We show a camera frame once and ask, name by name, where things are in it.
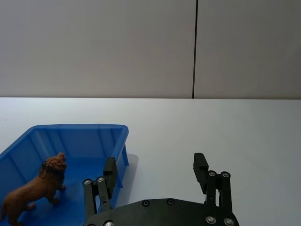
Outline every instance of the white table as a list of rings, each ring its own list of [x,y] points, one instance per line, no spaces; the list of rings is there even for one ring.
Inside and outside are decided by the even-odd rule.
[[[29,127],[129,127],[130,166],[118,205],[174,197],[203,202],[193,154],[231,173],[241,226],[300,225],[301,101],[0,98],[0,152]]]

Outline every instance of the gray wall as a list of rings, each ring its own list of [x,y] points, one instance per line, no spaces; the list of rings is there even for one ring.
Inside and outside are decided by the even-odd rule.
[[[0,0],[0,96],[191,98],[195,0]],[[195,98],[301,98],[301,1],[199,0]]]
[[[194,0],[0,0],[0,96],[192,95]]]

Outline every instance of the lion tail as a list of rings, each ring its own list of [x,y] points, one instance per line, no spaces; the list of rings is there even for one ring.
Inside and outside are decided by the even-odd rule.
[[[0,221],[3,221],[6,216],[6,203],[3,203],[2,208],[1,208],[1,218]]]

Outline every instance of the lion figurine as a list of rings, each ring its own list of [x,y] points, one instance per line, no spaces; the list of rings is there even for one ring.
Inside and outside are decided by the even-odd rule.
[[[66,168],[66,159],[62,152],[57,156],[46,159],[38,176],[10,192],[4,198],[0,221],[4,220],[7,214],[11,226],[21,226],[22,223],[18,223],[21,213],[25,210],[32,210],[36,206],[34,203],[30,205],[28,203],[42,197],[46,197],[50,203],[57,205],[58,199],[55,199],[54,195],[57,190],[62,191],[66,188],[63,185]]]

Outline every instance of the blue plastic bin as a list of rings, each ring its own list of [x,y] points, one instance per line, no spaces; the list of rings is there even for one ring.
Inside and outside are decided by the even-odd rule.
[[[111,199],[116,204],[128,166],[124,125],[66,124],[34,126],[0,154],[0,203],[12,190],[33,179],[43,161],[64,152],[66,190],[57,192],[60,203],[53,207],[46,198],[36,201],[35,210],[24,212],[19,221],[30,226],[82,226],[85,221],[82,181],[103,175],[108,157],[115,157],[118,178]],[[0,226],[9,225],[7,217]]]

